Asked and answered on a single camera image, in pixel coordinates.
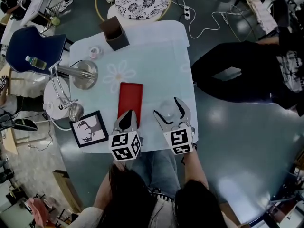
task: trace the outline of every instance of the framed picture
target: framed picture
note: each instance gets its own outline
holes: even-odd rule
[[[100,111],[85,115],[70,125],[79,148],[109,139]]]

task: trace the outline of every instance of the black picture frame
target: black picture frame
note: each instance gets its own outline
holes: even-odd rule
[[[78,123],[78,122],[80,122],[80,121],[82,121],[82,120],[85,120],[85,119],[87,119],[87,118],[89,118],[89,117],[91,117],[91,116],[97,116],[97,119],[98,119],[98,121],[99,121],[99,123],[100,123],[101,129],[102,129],[103,132],[104,132],[104,136],[105,136],[105,137],[104,137],[103,139],[99,139],[99,140],[95,140],[95,141],[91,141],[91,142],[88,142],[88,143],[83,143],[83,144],[81,144],[81,143],[79,142],[79,140],[78,140],[78,136],[77,136],[77,134],[76,134],[76,132],[75,132],[75,129],[74,129],[73,124]],[[108,140],[109,140],[109,134],[108,134],[108,132],[107,132],[107,130],[106,130],[106,128],[105,128],[104,121],[103,121],[103,119],[102,119],[102,117],[101,117],[100,111],[92,112],[92,113],[90,113],[90,114],[88,114],[88,115],[85,115],[85,116],[81,117],[80,120],[79,120],[78,122],[70,122],[70,126],[71,126],[73,135],[74,135],[74,137],[75,137],[75,140],[76,140],[77,145],[78,145],[79,148],[86,147],[86,146],[89,146],[89,145],[92,145],[92,144],[101,143],[101,142],[104,142],[104,141],[108,141]]]

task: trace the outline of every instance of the plastic bottle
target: plastic bottle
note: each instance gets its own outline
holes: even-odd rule
[[[25,60],[28,61],[33,67],[39,68],[41,70],[46,69],[47,63],[37,57],[26,56]]]

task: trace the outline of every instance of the power strip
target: power strip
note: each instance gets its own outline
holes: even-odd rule
[[[185,20],[190,19],[190,9],[188,6],[184,6],[184,15],[185,15]]]

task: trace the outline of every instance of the blue chair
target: blue chair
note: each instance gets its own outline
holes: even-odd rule
[[[73,44],[66,35],[42,37],[35,26],[28,26],[14,32],[9,42],[5,59],[18,73],[31,71],[50,75],[49,68],[60,60],[65,44]],[[26,56],[37,57],[47,63],[44,70],[33,67],[25,60]]]

